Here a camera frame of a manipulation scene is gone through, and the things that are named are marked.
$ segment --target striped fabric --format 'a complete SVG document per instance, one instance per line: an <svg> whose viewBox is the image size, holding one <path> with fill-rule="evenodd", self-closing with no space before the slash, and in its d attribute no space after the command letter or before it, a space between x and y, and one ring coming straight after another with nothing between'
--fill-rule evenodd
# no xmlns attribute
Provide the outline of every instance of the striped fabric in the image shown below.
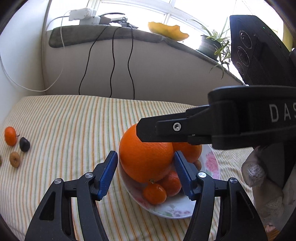
<svg viewBox="0 0 296 241"><path fill-rule="evenodd" d="M183 112L191 106L168 102L132 101L95 96L30 96L23 98L6 118L20 137L31 142L27 153L0 139L0 213L15 235L24 240L30 220L55 178L77 179L103 162L110 150L118 151L123 133L141 117ZM17 151L21 164L15 169L9 154ZM214 151L221 178L237 177L250 148ZM252 199L251 190L243 184ZM109 240L182 240L190 219L159 218L142 209L128 195L115 173L108 194L97 202ZM83 240L77 202L72 201L76 237ZM219 216L215 202L209 240L214 240Z"/></svg>

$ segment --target silver screw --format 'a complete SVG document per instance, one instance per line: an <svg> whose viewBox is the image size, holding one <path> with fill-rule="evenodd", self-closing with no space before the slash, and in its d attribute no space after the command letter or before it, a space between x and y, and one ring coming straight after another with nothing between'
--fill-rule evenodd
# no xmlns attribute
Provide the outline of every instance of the silver screw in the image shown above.
<svg viewBox="0 0 296 241"><path fill-rule="evenodd" d="M179 122L174 123L173 129L174 131L180 131L181 130L181 124Z"/></svg>
<svg viewBox="0 0 296 241"><path fill-rule="evenodd" d="M201 178L205 178L207 175L204 172L199 172L198 176Z"/></svg>
<svg viewBox="0 0 296 241"><path fill-rule="evenodd" d="M86 177L86 178L91 178L91 177L93 177L93 176L94 176L94 175L93 175L92 172L88 172L88 173L85 174L85 177Z"/></svg>
<svg viewBox="0 0 296 241"><path fill-rule="evenodd" d="M57 178L54 180L54 184L60 184L62 182L62 180L60 178Z"/></svg>
<svg viewBox="0 0 296 241"><path fill-rule="evenodd" d="M230 179L230 181L232 182L232 183L237 183L237 179L236 178L234 178L234 177L232 177L231 179Z"/></svg>

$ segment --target blue gripper pad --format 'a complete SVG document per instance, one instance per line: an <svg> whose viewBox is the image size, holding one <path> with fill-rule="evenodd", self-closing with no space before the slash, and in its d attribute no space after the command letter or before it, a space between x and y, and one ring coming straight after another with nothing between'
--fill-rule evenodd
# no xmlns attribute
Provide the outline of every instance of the blue gripper pad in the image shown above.
<svg viewBox="0 0 296 241"><path fill-rule="evenodd" d="M191 201L196 200L196 174L197 168L194 164L188 163L181 151L176 151L174 154L174 165L183 191Z"/></svg>
<svg viewBox="0 0 296 241"><path fill-rule="evenodd" d="M118 164L117 152L111 151L108 154L103 164L105 165L105 169L99 180L99 192L98 192L99 200L102 200L103 197L107 195L108 189L110 187L112 178L114 176L114 173Z"/></svg>

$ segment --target white plate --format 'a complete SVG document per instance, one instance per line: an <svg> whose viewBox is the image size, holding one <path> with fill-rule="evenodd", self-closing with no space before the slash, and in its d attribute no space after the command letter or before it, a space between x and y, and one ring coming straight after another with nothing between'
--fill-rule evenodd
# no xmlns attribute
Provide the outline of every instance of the white plate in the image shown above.
<svg viewBox="0 0 296 241"><path fill-rule="evenodd" d="M215 179L220 178L217 159L207 145L202 146L202 153L199 157L202 164L202 172L206 172ZM147 211L163 218L189 218L192 216L195 201L191 201L182 191L173 197L168 197L166 201L159 205L151 205L142 197L142 190L146 184L141 184L130 178L118 162L118 170L123 184L130 196Z"/></svg>

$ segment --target black speaker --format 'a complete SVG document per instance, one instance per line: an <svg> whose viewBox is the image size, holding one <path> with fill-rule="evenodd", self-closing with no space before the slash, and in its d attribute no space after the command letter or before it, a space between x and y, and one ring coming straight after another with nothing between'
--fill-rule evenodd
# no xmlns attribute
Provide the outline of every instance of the black speaker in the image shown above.
<svg viewBox="0 0 296 241"><path fill-rule="evenodd" d="M278 36L258 17L230 16L231 60L249 85L296 87L296 68Z"/></svg>

